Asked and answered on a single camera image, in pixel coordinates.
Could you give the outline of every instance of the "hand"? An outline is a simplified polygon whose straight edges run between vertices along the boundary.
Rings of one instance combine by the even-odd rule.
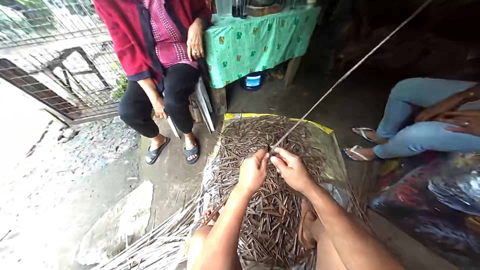
[[[285,179],[285,182],[293,189],[305,194],[305,191],[315,182],[308,174],[301,159],[280,147],[275,148],[274,151],[280,156],[271,157],[270,160]]]
[[[453,95],[431,107],[425,108],[417,115],[417,117],[415,117],[415,123],[432,121],[441,113],[453,111],[462,104],[464,99],[465,97],[462,95]]]
[[[190,61],[205,57],[203,33],[202,20],[197,18],[193,24],[190,25],[187,33],[187,54]]]
[[[265,149],[258,150],[253,156],[243,160],[240,165],[240,177],[237,186],[249,196],[263,185],[267,174],[267,159],[269,154]]]
[[[447,127],[446,130],[471,134],[480,137],[480,110],[450,111],[439,115],[435,121],[450,123],[458,127]]]
[[[435,117],[448,111],[454,111],[460,105],[480,99],[480,84],[476,84],[462,92],[456,93],[439,103],[424,109],[415,117],[415,122],[433,121]]]
[[[162,98],[159,98],[155,102],[152,102],[152,107],[153,107],[153,110],[155,111],[155,116],[156,117],[163,118],[163,119],[168,118],[167,114],[164,111],[165,106],[163,106],[163,99]]]

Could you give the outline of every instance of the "wire mesh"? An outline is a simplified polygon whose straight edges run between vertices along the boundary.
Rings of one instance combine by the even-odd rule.
[[[0,77],[71,121],[116,112],[127,85],[91,0],[0,0]]]
[[[116,111],[127,79],[111,41],[23,51],[0,59],[0,77],[70,120]]]
[[[0,49],[106,32],[91,0],[0,0]]]

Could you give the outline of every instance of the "yellow tarp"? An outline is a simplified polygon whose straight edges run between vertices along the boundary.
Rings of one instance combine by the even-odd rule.
[[[270,113],[226,113],[225,114],[225,120],[234,119],[234,118],[242,118],[242,117],[256,117],[256,116],[263,116],[263,115],[278,116],[278,115],[270,114]],[[290,118],[290,120],[298,121],[299,119],[298,118]],[[321,130],[325,131],[327,134],[330,134],[330,133],[333,132],[333,129],[328,128],[326,126],[322,126],[318,123],[308,121],[308,120],[305,120],[305,119],[303,119],[303,121],[307,122],[307,123],[314,124],[315,126],[320,128]]]

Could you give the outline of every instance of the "blue slipper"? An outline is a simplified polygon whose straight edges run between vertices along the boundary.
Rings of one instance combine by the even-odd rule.
[[[198,148],[198,142],[197,144],[190,150],[185,149],[185,160],[187,161],[187,164],[194,164],[197,162],[198,158],[200,157],[200,151]],[[194,159],[188,160],[187,158],[191,155],[197,155]]]
[[[168,143],[170,142],[170,138],[166,137],[167,140],[160,146],[159,148],[153,150],[153,151],[148,151],[147,155],[145,156],[145,161],[147,162],[148,165],[152,165],[155,163],[155,161],[158,159],[158,156],[160,156],[160,153],[162,153],[162,150],[167,147]]]

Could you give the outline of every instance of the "dark wall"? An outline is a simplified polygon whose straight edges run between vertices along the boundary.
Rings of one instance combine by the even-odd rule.
[[[421,6],[421,0],[323,0],[308,51],[320,72],[352,67]],[[480,80],[480,0],[434,0],[366,65],[404,77]]]

